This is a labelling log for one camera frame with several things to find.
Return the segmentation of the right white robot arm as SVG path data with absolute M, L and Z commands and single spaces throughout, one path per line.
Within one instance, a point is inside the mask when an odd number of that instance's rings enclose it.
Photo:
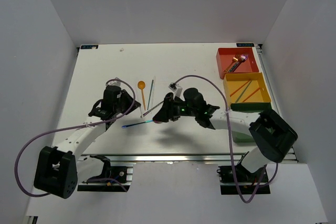
M 206 129 L 229 130 L 253 138 L 256 147 L 236 165 L 238 177 L 247 182 L 270 162 L 280 163 L 298 138 L 292 127 L 273 109 L 262 112 L 226 111 L 206 103 L 196 88 L 184 91 L 183 99 L 168 93 L 153 121 L 167 123 L 190 116 Z

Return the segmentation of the gold fork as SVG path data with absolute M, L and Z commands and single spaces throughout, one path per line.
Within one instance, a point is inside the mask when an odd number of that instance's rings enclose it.
M 232 67 L 234 64 L 240 62 L 243 58 L 244 58 L 244 56 L 241 55 L 241 54 L 237 54 L 237 55 L 235 55 L 235 56 L 232 58 L 232 62 L 231 62 L 231 64 L 224 70 L 224 72 L 229 72 L 229 70 L 231 69 L 231 67 Z

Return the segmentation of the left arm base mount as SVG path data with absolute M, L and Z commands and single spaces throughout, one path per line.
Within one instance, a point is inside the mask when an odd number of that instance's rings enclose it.
M 133 166 L 113 162 L 106 156 L 82 156 L 77 161 L 77 191 L 123 192 L 130 189 Z

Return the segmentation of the dark teal chopstick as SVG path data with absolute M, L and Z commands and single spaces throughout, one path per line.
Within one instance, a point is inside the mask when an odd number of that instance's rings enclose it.
M 244 95 L 244 93 L 246 92 L 246 90 L 249 88 L 249 86 L 251 85 L 252 81 L 250 81 L 247 86 L 244 88 L 244 90 L 242 91 L 242 93 L 239 95 L 239 97 L 236 99 L 235 103 L 238 103 L 238 101 L 242 98 L 242 96 Z

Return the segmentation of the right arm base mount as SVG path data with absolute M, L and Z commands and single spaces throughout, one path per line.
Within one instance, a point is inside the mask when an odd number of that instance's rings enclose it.
M 217 168 L 217 174 L 220 181 L 220 192 L 222 195 L 238 195 L 238 191 L 235 186 L 232 167 L 231 166 L 219 166 Z M 251 195 L 257 186 L 257 182 L 261 176 L 262 168 L 251 175 L 244 175 L 240 171 L 236 172 L 237 182 L 242 195 Z M 267 184 L 269 177 L 267 172 L 264 172 L 263 178 L 260 182 L 259 188 L 256 191 L 257 195 L 269 195 L 270 187 Z

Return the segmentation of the orange chopstick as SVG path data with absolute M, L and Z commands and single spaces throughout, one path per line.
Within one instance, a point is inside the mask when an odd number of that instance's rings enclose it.
M 251 94 L 249 94 L 242 102 L 246 102 L 248 99 L 250 99 L 255 93 L 257 93 L 261 88 L 257 88 L 255 91 L 253 91 Z
M 235 91 L 233 91 L 230 94 L 230 97 L 232 97 L 235 93 L 237 93 L 241 88 L 243 88 L 245 85 L 247 85 L 250 81 L 246 81 L 244 84 L 242 84 L 239 88 L 237 88 Z

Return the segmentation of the purple fork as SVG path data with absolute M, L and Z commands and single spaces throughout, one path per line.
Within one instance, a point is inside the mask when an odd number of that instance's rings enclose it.
M 245 62 L 248 59 L 248 55 L 240 55 L 239 62 Z

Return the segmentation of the clear white chopstick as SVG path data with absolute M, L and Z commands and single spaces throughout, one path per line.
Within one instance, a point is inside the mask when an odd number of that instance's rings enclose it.
M 152 90 L 152 96 L 151 96 L 151 104 L 150 104 L 150 108 L 153 107 L 153 99 L 154 99 L 154 89 L 155 89 L 155 80 L 156 80 L 156 76 L 153 77 L 154 78 L 154 85 L 153 85 L 153 90 Z

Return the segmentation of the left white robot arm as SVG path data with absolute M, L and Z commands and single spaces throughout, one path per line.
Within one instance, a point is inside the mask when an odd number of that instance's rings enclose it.
M 110 180 L 110 160 L 103 155 L 83 153 L 106 133 L 121 115 L 140 107 L 125 89 L 117 85 L 105 88 L 103 98 L 88 113 L 83 127 L 54 147 L 44 147 L 40 153 L 34 178 L 34 187 L 49 194 L 67 199 L 82 182 Z

